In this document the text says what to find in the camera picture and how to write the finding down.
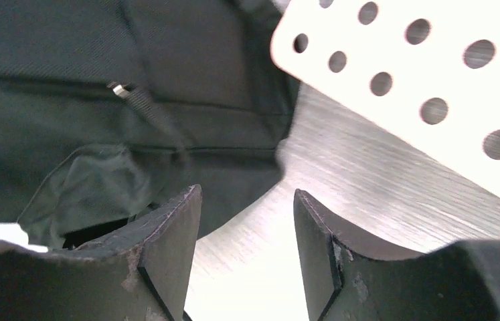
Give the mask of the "black student backpack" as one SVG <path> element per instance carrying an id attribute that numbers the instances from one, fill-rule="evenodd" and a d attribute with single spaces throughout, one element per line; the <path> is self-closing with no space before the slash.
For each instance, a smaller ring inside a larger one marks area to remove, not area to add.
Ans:
<path id="1" fill-rule="evenodd" d="M 271 1 L 0 1 L 0 222 L 78 246 L 190 185 L 199 235 L 282 178 Z"/>

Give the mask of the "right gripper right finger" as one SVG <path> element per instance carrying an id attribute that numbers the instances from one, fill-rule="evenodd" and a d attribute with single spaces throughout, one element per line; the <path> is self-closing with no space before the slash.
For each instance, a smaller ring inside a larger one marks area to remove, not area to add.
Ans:
<path id="1" fill-rule="evenodd" d="M 293 213 L 310 320 L 500 320 L 500 240 L 420 253 L 303 190 L 295 191 Z"/>

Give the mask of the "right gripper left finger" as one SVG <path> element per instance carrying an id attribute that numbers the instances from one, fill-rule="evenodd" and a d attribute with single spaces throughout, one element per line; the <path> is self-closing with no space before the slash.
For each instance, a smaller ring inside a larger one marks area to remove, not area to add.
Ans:
<path id="1" fill-rule="evenodd" d="M 200 216 L 194 185 L 73 250 L 0 241 L 0 320 L 186 320 Z"/>

